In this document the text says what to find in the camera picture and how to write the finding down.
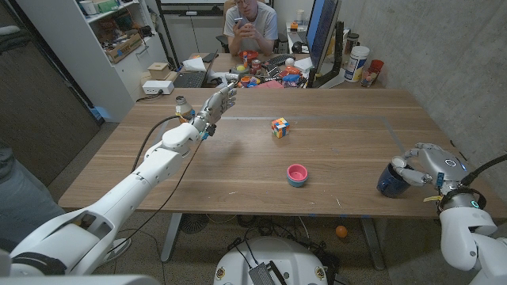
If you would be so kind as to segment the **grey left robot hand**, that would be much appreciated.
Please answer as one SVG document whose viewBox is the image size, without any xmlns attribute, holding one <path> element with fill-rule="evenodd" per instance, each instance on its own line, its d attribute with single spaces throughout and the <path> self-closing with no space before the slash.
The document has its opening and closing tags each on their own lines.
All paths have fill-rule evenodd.
<svg viewBox="0 0 507 285">
<path fill-rule="evenodd" d="M 216 123 L 226 110 L 235 105 L 235 96 L 237 82 L 233 81 L 226 87 L 211 95 L 204 103 L 201 110 L 190 121 L 190 123 L 199 131 L 200 139 L 204 140 L 215 133 Z"/>
</svg>

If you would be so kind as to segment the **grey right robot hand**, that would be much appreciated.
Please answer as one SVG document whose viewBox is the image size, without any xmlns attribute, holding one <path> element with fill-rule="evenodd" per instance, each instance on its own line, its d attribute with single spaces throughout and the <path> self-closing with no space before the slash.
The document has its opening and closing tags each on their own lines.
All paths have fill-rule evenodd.
<svg viewBox="0 0 507 285">
<path fill-rule="evenodd" d="M 408 169 L 407 160 L 412 157 L 417 158 L 423 172 Z M 467 175 L 465 166 L 454 154 L 432 143 L 418 142 L 403 156 L 394 156 L 391 166 L 408 184 L 424 186 L 431 183 L 443 196 L 456 190 Z"/>
</svg>

